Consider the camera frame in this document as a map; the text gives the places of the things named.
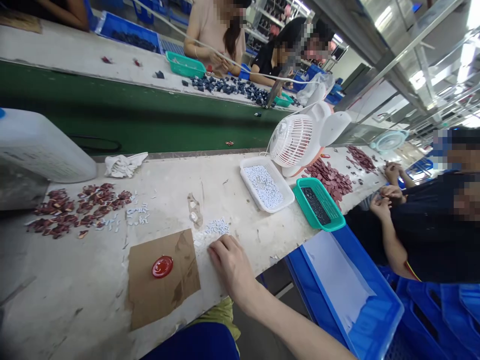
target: brown cardboard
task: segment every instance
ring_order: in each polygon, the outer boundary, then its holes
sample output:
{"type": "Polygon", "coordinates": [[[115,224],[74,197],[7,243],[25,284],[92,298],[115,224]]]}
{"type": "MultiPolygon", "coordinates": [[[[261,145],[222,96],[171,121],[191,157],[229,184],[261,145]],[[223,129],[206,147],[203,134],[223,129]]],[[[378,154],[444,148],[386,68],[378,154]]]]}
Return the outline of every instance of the brown cardboard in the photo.
{"type": "Polygon", "coordinates": [[[132,330],[170,314],[186,298],[200,290],[192,230],[132,246],[128,275],[128,297],[133,303],[132,330]],[[172,257],[173,269],[166,277],[155,278],[152,266],[164,255],[172,257]]]}

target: red bottle cap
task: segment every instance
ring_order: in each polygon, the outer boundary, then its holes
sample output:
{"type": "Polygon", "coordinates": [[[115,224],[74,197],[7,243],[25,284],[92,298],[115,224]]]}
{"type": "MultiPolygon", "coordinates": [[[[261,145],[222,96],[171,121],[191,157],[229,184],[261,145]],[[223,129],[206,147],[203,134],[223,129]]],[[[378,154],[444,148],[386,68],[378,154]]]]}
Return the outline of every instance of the red bottle cap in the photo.
{"type": "Polygon", "coordinates": [[[157,279],[166,277],[174,268],[174,260],[170,256],[162,256],[153,263],[151,273],[157,279]]]}

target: rag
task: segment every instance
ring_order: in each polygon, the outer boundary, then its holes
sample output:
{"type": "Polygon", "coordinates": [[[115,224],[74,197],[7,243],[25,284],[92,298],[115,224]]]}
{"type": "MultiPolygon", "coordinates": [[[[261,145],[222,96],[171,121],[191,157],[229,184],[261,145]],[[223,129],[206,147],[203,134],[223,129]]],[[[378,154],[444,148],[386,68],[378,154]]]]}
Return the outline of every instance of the rag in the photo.
{"type": "Polygon", "coordinates": [[[113,178],[131,178],[134,171],[149,155],[148,152],[142,152],[136,155],[126,157],[124,155],[107,156],[105,158],[105,176],[113,178]]]}

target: green plastic basket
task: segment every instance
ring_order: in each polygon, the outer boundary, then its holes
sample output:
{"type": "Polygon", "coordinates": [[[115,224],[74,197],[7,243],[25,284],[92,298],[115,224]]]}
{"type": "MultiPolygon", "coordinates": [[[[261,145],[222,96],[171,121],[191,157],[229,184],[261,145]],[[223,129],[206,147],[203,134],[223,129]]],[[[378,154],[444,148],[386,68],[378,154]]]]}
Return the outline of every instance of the green plastic basket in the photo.
{"type": "Polygon", "coordinates": [[[207,71],[205,66],[198,60],[177,54],[176,52],[167,51],[166,59],[170,63],[171,70],[178,75],[187,78],[198,76],[202,78],[207,71]]]}
{"type": "Polygon", "coordinates": [[[278,106],[282,106],[284,108],[288,108],[291,103],[294,102],[294,100],[288,96],[286,93],[282,92],[281,95],[285,98],[279,98],[278,96],[275,96],[275,102],[278,106]]]}
{"type": "Polygon", "coordinates": [[[306,219],[310,226],[314,229],[322,229],[326,232],[336,231],[345,226],[345,218],[342,215],[337,204],[332,199],[328,193],[325,186],[320,180],[314,177],[302,177],[296,181],[296,186],[293,188],[293,193],[295,194],[296,200],[301,207],[301,210],[305,214],[306,219]],[[326,211],[328,217],[331,220],[331,223],[322,225],[315,215],[312,207],[310,206],[307,198],[305,197],[302,188],[311,188],[313,193],[320,201],[320,204],[323,206],[323,209],[326,211]]]}

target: worker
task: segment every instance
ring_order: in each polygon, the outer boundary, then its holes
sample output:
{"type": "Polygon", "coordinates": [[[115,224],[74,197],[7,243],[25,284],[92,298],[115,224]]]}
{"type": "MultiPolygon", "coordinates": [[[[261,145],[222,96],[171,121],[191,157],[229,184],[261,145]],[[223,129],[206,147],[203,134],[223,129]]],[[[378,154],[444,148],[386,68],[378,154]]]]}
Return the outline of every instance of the worker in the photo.
{"type": "MultiPolygon", "coordinates": [[[[255,280],[249,259],[237,239],[222,235],[210,244],[208,254],[230,298],[246,315],[277,334],[297,359],[355,359],[336,339],[278,300],[255,280]]],[[[143,359],[240,359],[235,344],[240,331],[232,324],[230,298],[143,359]]]]}
{"type": "Polygon", "coordinates": [[[388,163],[391,185],[380,189],[370,211],[356,207],[346,220],[373,261],[401,277],[480,283],[480,129],[450,129],[436,148],[459,171],[416,185],[399,164],[388,163]]]}
{"type": "Polygon", "coordinates": [[[238,76],[240,67],[219,56],[222,53],[237,64],[245,52],[245,31],[242,21],[245,9],[252,0],[195,0],[191,8],[183,51],[190,58],[200,60],[214,73],[238,76]],[[209,47],[201,46],[197,39],[209,47]]]}
{"type": "Polygon", "coordinates": [[[85,32],[90,30],[85,0],[0,0],[1,8],[16,10],[85,32]]]}
{"type": "MultiPolygon", "coordinates": [[[[259,51],[251,67],[250,80],[254,83],[272,87],[275,80],[261,74],[279,76],[280,71],[293,54],[296,43],[301,39],[305,29],[305,17],[296,17],[280,31],[278,36],[265,44],[259,51]]],[[[314,25],[307,45],[301,50],[302,59],[315,59],[325,62],[328,52],[336,47],[332,42],[334,33],[328,25],[318,20],[314,25]]]]}

